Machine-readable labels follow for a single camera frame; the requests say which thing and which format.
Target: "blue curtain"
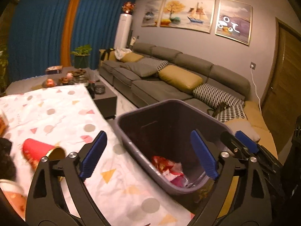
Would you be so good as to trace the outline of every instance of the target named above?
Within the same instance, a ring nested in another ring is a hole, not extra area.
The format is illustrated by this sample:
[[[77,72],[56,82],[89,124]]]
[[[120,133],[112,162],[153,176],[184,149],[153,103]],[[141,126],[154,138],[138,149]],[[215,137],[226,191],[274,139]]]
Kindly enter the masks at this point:
[[[61,64],[68,4],[69,0],[20,0],[8,41],[11,81],[44,75],[47,67]]]
[[[99,62],[99,49],[114,46],[121,7],[135,0],[80,0],[73,25],[71,50],[90,44],[90,68],[96,69]]]

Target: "gray wall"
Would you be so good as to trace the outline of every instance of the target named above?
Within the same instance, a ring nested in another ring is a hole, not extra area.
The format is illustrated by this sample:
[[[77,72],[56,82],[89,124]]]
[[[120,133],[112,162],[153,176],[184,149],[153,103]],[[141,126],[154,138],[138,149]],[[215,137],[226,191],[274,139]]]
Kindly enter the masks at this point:
[[[137,0],[133,15],[133,36],[137,42],[152,43],[180,50],[193,56],[224,66],[251,81],[250,62],[259,97],[262,96],[273,63],[276,37],[275,17],[301,33],[301,23],[287,0],[237,0],[253,6],[253,24],[250,46],[215,35],[219,0],[213,17],[211,34],[178,28],[141,27],[145,3]],[[257,101],[252,85],[252,100]]]

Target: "plant pot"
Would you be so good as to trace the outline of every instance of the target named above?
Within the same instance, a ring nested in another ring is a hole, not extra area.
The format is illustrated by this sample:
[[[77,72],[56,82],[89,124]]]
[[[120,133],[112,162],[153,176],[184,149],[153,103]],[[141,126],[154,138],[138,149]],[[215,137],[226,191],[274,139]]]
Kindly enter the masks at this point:
[[[90,55],[74,55],[74,68],[85,69],[89,68],[89,57]]]

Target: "painting of sailboat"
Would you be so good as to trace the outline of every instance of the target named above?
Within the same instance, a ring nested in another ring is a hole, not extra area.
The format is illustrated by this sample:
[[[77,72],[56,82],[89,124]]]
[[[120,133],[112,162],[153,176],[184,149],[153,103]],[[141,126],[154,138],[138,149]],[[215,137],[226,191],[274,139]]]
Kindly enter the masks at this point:
[[[145,5],[142,27],[157,26],[163,0],[150,1]]]
[[[215,34],[245,45],[250,45],[252,30],[252,6],[233,1],[220,0]]]
[[[166,0],[161,27],[210,33],[216,0]]]

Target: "bed sheet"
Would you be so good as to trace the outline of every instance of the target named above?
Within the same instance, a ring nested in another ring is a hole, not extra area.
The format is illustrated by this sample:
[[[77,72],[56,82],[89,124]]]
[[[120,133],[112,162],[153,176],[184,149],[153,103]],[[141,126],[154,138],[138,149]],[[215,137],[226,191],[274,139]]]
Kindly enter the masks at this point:
[[[111,225],[184,226],[193,217],[126,152],[85,87],[61,86],[9,95],[0,98],[0,108],[9,120],[5,137],[13,142],[11,156],[17,168],[17,182],[26,194],[33,171],[21,152],[25,139],[61,146],[69,154],[78,152],[103,130],[108,144],[85,185]],[[65,179],[61,185],[70,213],[79,217]]]

